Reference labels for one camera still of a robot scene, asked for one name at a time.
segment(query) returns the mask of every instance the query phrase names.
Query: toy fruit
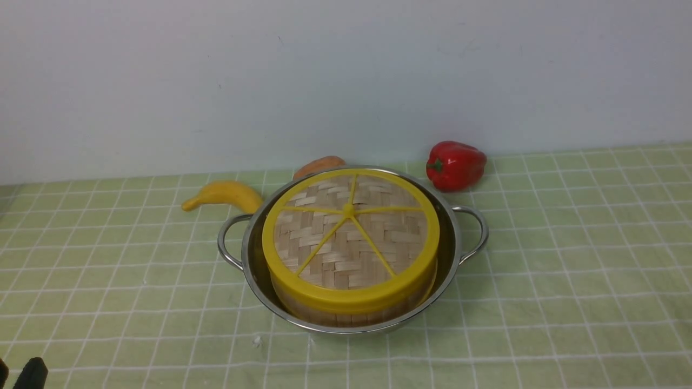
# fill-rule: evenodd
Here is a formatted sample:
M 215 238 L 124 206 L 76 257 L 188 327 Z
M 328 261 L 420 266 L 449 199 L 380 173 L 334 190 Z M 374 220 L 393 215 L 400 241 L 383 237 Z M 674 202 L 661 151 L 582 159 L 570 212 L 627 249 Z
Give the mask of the toy fruit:
M 312 161 L 308 163 L 307 165 L 303 166 L 300 168 L 295 174 L 293 175 L 293 179 L 299 179 L 300 177 L 307 176 L 310 173 L 314 172 L 319 172 L 320 170 L 325 170 L 325 169 L 330 169 L 330 168 L 337 168 L 338 166 L 344 166 L 346 165 L 346 161 L 343 159 L 334 156 L 334 155 L 329 155 L 329 156 L 324 156 L 320 159 L 316 159 L 315 161 Z
M 242 182 L 212 181 L 204 185 L 197 196 L 184 202 L 181 208 L 189 212 L 204 204 L 230 204 L 244 213 L 255 213 L 262 205 L 259 195 Z
M 430 151 L 426 174 L 440 192 L 457 192 L 477 183 L 488 161 L 479 149 L 455 141 L 443 141 Z

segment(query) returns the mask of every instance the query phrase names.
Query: black object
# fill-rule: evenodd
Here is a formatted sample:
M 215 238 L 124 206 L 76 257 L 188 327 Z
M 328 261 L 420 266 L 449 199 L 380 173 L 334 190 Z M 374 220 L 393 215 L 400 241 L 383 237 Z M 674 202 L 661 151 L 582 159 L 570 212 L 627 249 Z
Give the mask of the black object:
M 0 389 L 5 386 L 5 381 L 10 374 L 7 365 L 0 359 Z M 29 359 L 24 365 L 17 382 L 12 389 L 43 389 L 48 378 L 48 368 L 40 357 Z
M 5 381 L 10 375 L 10 368 L 0 359 L 0 389 L 5 387 Z

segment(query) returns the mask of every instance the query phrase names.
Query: stainless steel pot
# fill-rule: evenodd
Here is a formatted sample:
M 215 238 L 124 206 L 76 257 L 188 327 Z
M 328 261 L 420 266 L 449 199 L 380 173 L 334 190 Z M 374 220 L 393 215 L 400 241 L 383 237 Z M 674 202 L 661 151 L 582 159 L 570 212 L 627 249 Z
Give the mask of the stainless steel pot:
M 354 168 L 354 166 L 339 167 L 333 170 L 345 168 Z M 458 266 L 481 250 L 488 241 L 488 224 L 478 211 L 464 206 L 450 206 L 439 193 L 427 189 L 425 186 L 421 185 L 418 180 L 408 174 L 376 166 L 356 166 L 355 168 L 387 172 L 411 182 L 430 199 L 430 202 L 432 202 L 435 210 L 437 211 L 437 216 L 440 222 L 440 242 L 437 250 L 438 265 L 435 284 L 432 287 L 430 297 L 418 307 L 404 315 L 384 323 L 363 327 L 325 327 L 323 325 L 316 325 L 301 320 L 284 310 L 281 302 L 274 292 L 269 269 L 266 264 L 266 258 L 262 252 L 262 227 L 264 225 L 267 213 L 277 199 L 279 199 L 281 195 L 283 195 L 289 188 L 293 187 L 297 182 L 307 179 L 314 174 L 310 174 L 309 176 L 286 184 L 276 191 L 270 199 L 267 199 L 256 213 L 252 215 L 245 214 L 232 217 L 223 224 L 221 230 L 219 231 L 219 237 L 217 240 L 219 252 L 224 257 L 225 261 L 244 273 L 250 289 L 253 291 L 255 296 L 257 296 L 259 301 L 266 305 L 266 307 L 269 308 L 274 314 L 309 332 L 335 335 L 373 334 L 378 332 L 389 332 L 402 326 L 405 322 L 409 321 L 411 318 L 414 318 L 417 314 L 421 313 L 425 308 L 436 301 L 436 299 L 442 295 L 444 290 L 454 279 Z M 476 218 L 480 224 L 480 240 L 473 249 L 466 253 L 462 251 L 462 234 L 461 230 L 459 229 L 459 224 L 457 223 L 455 212 L 470 214 L 474 216 L 474 218 Z M 238 260 L 234 258 L 226 248 L 226 233 L 233 224 L 248 220 L 248 228 L 243 236 L 243 243 L 241 247 L 241 260 Z

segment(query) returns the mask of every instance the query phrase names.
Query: sweet potato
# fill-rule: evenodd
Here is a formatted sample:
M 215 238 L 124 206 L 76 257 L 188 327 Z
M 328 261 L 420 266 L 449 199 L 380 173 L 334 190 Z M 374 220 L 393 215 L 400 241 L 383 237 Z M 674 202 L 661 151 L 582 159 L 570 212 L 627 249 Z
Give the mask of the sweet potato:
M 344 166 L 346 165 L 346 161 L 343 159 L 334 156 L 334 155 L 329 155 L 329 156 L 324 156 L 320 159 L 316 159 L 315 161 L 312 161 L 308 163 L 307 165 L 303 166 L 300 168 L 295 174 L 293 175 L 293 179 L 299 179 L 300 177 L 307 176 L 308 174 L 314 173 L 314 172 L 319 172 L 320 170 L 326 170 L 326 169 L 331 169 L 331 168 L 336 168 L 338 166 Z

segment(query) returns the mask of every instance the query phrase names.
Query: pot handle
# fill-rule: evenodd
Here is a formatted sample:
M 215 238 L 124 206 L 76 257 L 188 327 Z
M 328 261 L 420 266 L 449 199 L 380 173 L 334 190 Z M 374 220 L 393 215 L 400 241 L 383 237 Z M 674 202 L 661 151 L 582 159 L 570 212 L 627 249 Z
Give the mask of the pot handle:
M 488 243 L 489 229 L 488 223 L 485 221 L 485 218 L 477 210 L 465 206 L 453 206 L 452 210 L 454 212 L 467 213 L 473 216 L 476 220 L 478 220 L 478 224 L 480 224 L 480 240 L 474 248 L 472 248 L 468 253 L 462 255 L 461 259 L 459 260 L 459 265 L 461 265 L 462 263 L 464 263 L 465 260 L 474 256 L 485 246 L 486 243 Z
M 221 230 L 219 231 L 219 237 L 217 238 L 217 245 L 219 246 L 219 252 L 221 253 L 221 256 L 224 257 L 224 260 L 231 265 L 233 265 L 236 269 L 243 271 L 243 262 L 235 259 L 229 252 L 228 249 L 226 248 L 226 233 L 228 232 L 228 229 L 233 225 L 238 223 L 239 221 L 246 221 L 250 220 L 252 218 L 252 214 L 245 213 L 243 215 L 238 215 L 231 217 L 230 219 L 226 220 L 221 226 Z

